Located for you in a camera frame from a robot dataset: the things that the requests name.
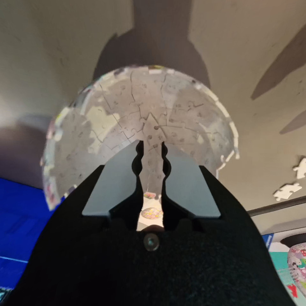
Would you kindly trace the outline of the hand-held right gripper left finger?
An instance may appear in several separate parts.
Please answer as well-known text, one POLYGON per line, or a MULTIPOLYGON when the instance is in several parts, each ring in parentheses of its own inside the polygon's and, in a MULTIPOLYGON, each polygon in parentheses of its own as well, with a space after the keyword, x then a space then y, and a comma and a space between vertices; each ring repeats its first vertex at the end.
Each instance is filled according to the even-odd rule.
POLYGON ((109 223, 121 219, 136 230, 143 206, 143 141, 136 140, 109 159, 82 211, 83 216, 104 217, 109 223))

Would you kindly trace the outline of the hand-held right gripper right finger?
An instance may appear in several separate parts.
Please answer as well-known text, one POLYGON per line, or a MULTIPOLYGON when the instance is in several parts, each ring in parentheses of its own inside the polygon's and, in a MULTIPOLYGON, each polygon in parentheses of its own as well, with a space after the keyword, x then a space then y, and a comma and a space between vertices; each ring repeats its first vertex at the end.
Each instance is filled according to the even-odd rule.
POLYGON ((162 158, 164 229, 200 230, 200 221, 220 219, 220 210, 195 160, 174 144, 164 142, 162 158))

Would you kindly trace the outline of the colourful puzzle ball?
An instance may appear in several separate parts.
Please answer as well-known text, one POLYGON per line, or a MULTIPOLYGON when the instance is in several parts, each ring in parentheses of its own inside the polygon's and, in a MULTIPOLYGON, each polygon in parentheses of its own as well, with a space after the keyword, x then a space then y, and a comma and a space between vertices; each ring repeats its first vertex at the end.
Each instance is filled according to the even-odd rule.
POLYGON ((50 122, 40 161, 49 210, 135 140, 144 142, 145 197, 161 194, 162 142, 214 176, 240 158, 237 128, 208 87, 162 66, 123 67, 87 86, 50 122))

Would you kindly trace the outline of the puzzle instruction leaflet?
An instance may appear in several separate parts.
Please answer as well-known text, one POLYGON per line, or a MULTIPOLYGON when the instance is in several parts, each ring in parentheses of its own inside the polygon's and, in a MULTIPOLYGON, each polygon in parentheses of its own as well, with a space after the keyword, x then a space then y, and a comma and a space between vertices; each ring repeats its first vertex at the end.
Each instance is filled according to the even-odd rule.
POLYGON ((136 230, 142 231, 152 225, 163 227, 161 195, 145 192, 143 195, 143 207, 140 211, 136 230))

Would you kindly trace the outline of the puzzle piece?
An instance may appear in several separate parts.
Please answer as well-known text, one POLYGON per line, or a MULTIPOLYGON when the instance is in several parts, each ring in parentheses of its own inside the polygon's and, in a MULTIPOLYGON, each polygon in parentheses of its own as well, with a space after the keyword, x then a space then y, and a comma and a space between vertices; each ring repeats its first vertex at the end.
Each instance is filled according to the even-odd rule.
POLYGON ((296 173, 296 179, 305 178, 306 175, 306 157, 302 157, 297 166, 292 169, 296 173))
POLYGON ((302 189, 302 186, 299 183, 285 184, 273 193, 273 197, 276 201, 287 200, 293 193, 300 189, 302 189))

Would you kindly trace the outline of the colourful puzzle box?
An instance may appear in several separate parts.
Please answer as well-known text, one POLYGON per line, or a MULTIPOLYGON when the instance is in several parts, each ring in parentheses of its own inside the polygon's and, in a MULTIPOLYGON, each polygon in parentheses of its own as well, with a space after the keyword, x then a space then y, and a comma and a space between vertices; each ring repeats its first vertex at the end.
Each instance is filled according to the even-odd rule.
POLYGON ((306 234, 298 230, 262 235, 277 274, 296 305, 306 305, 306 234))

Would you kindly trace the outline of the blue plastic bin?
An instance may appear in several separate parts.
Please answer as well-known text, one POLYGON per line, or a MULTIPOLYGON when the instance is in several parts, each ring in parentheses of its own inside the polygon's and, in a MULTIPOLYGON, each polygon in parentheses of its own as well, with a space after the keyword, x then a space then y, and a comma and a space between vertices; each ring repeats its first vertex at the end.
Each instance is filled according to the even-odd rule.
POLYGON ((0 287, 12 290, 52 216, 42 189, 0 179, 0 287))

